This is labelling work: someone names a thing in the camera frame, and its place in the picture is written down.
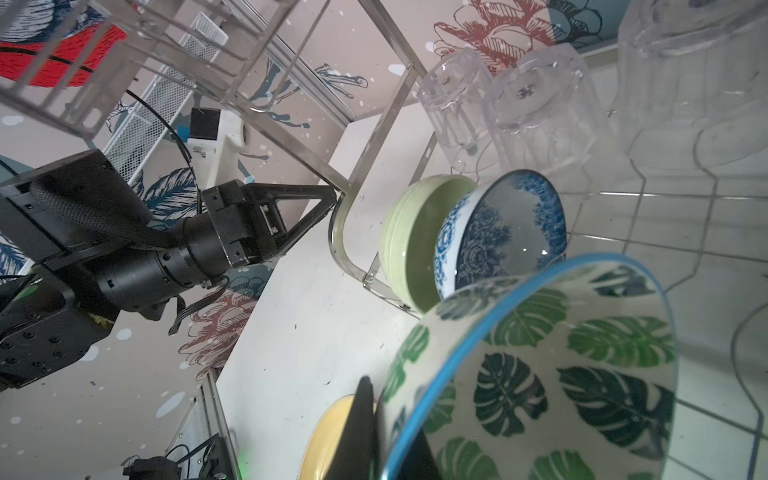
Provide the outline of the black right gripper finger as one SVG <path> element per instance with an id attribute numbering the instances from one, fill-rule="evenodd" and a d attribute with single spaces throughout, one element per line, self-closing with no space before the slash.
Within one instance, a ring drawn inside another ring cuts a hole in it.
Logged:
<path id="1" fill-rule="evenodd" d="M 325 479 L 372 479 L 378 463 L 378 433 L 373 384 L 363 376 Z"/>

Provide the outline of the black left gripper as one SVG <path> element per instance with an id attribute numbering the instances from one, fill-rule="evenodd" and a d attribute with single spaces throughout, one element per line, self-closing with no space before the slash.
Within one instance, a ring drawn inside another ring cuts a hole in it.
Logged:
<path id="1" fill-rule="evenodd" d="M 336 205 L 327 185 L 230 181 L 203 192 L 208 211 L 182 219 L 161 250 L 124 247 L 91 261 L 104 297 L 120 310 L 161 312 L 171 298 L 230 269 L 283 256 Z"/>

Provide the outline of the yellow plate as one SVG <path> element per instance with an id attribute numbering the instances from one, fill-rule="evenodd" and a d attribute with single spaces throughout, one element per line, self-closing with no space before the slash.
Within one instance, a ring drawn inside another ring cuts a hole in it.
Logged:
<path id="1" fill-rule="evenodd" d="M 321 416 L 307 443 L 298 480 L 322 480 L 326 477 L 353 402 L 354 395 L 344 396 Z"/>

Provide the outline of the light green bowl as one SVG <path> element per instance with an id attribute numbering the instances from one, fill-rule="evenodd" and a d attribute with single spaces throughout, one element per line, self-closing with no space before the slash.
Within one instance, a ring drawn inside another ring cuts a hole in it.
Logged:
<path id="1" fill-rule="evenodd" d="M 465 176 L 425 178 L 408 187 L 383 222 L 380 268 L 397 299 L 419 314 L 439 302 L 433 262 L 442 224 L 475 188 L 476 183 Z"/>

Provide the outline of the green leaf patterned bowl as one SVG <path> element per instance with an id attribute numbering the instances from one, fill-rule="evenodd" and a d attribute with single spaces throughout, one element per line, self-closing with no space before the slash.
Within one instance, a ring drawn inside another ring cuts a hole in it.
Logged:
<path id="1" fill-rule="evenodd" d="M 417 321 L 380 394 L 375 475 L 418 441 L 442 479 L 658 479 L 676 332 L 660 282 L 619 254 L 461 288 Z"/>

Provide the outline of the blue white patterned bowl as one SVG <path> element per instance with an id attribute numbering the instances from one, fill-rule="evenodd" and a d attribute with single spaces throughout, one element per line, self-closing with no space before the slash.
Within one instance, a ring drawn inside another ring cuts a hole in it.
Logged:
<path id="1" fill-rule="evenodd" d="M 522 275 L 565 258 L 564 209 L 551 182 L 516 170 L 466 194 L 438 233 L 434 280 L 445 299 L 480 280 Z"/>

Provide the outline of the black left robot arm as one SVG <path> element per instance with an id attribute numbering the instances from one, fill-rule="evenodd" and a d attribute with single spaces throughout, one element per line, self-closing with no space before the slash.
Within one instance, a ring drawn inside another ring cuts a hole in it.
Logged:
<path id="1" fill-rule="evenodd" d="M 92 149 L 1 186 L 1 231 L 32 261 L 1 287 L 1 386 L 20 389 L 80 360 L 122 312 L 157 321 L 197 286 L 212 299 L 231 269 L 284 255 L 335 206 L 330 186 L 237 180 L 167 230 Z"/>

